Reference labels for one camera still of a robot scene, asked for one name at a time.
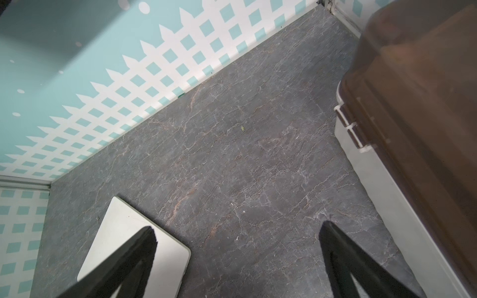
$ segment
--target gray marble floor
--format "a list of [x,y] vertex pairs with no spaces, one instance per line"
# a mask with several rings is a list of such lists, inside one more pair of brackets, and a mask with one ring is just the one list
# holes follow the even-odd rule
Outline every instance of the gray marble floor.
[[322,7],[54,182],[32,298],[75,282],[112,196],[187,245],[179,297],[332,297],[332,220],[421,293],[333,136],[357,40]]

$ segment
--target black object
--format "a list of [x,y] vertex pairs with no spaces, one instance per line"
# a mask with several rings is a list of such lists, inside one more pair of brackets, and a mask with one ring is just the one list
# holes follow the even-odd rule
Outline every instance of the black object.
[[418,298],[331,221],[323,223],[319,239],[334,298],[359,297],[351,274],[370,298]]
[[0,15],[3,13],[7,6],[10,4],[11,0],[0,0]]
[[157,241],[150,226],[140,229],[87,276],[58,298],[141,298],[151,273]]

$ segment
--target translucent brown lid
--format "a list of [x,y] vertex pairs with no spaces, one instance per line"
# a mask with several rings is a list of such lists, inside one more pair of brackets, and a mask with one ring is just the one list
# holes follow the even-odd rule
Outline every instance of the translucent brown lid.
[[373,15],[341,96],[461,279],[477,288],[477,6]]

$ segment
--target white picket fence pattern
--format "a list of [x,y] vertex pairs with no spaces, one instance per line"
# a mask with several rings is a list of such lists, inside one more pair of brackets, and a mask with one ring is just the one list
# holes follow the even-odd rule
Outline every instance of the white picket fence pattern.
[[[282,0],[282,6],[272,11],[270,3],[270,0],[255,0],[245,6],[244,0],[203,0],[204,11],[196,18],[192,17],[187,11],[180,9],[181,22],[184,25],[182,29],[173,33],[171,30],[160,26],[164,42],[157,48],[144,41],[138,41],[146,54],[141,61],[123,56],[124,62],[129,68],[126,73],[121,74],[107,70],[114,81],[109,86],[91,82],[99,94],[94,98],[77,94],[84,106],[80,109],[64,106],[72,114],[71,117],[68,119],[51,117],[58,123],[58,127],[40,127],[48,135],[44,138],[28,137],[36,142],[36,145],[17,146],[26,153],[23,155],[8,154],[9,157],[15,159],[15,162],[1,163],[0,165],[6,167],[6,169],[0,174],[49,181],[59,178],[130,128],[162,109],[169,102],[177,99],[179,95],[204,81],[210,76],[209,72],[204,73],[204,69],[216,73],[316,6],[314,0]],[[224,22],[220,10],[229,4],[235,16]],[[261,21],[252,25],[249,16],[257,10],[259,10]],[[275,20],[280,16],[284,17],[285,23],[276,28]],[[214,31],[208,36],[204,36],[200,26],[207,21],[210,21]],[[242,34],[232,39],[229,29],[237,24]],[[265,31],[265,36],[257,40],[256,33],[262,29]],[[195,42],[195,45],[189,50],[181,43],[181,40],[188,35]],[[211,43],[217,38],[220,39],[223,47],[214,51]],[[247,44],[247,49],[239,52],[237,47],[243,42]],[[177,56],[171,63],[163,56],[169,50],[172,50]],[[193,56],[199,51],[202,52],[205,60],[197,64]],[[229,61],[222,65],[220,58],[224,55],[228,55]],[[153,62],[161,69],[155,75],[147,69]],[[182,64],[189,70],[184,76],[176,70]],[[137,75],[145,81],[140,86],[136,86],[131,81]],[[169,86],[161,82],[166,76],[174,81]],[[158,91],[156,95],[151,96],[146,92],[151,87]],[[123,97],[116,92],[120,88],[125,88],[130,93]],[[113,107],[106,106],[102,101],[107,98],[115,101],[116,104]],[[136,98],[141,99],[144,103],[140,106],[135,105],[132,101]],[[123,108],[126,108],[130,113],[120,113],[120,111],[126,111]],[[96,109],[102,114],[99,117],[94,116],[89,113],[92,109]],[[85,123],[85,121],[90,122],[86,127],[80,124]],[[69,128],[78,131],[78,133],[71,135],[65,132]]]

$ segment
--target white plastic plate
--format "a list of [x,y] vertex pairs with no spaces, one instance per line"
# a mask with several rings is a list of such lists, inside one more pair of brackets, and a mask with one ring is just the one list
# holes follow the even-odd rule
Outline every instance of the white plastic plate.
[[144,226],[154,229],[157,250],[144,298],[175,298],[190,259],[190,249],[118,197],[113,197],[78,273],[85,277]]

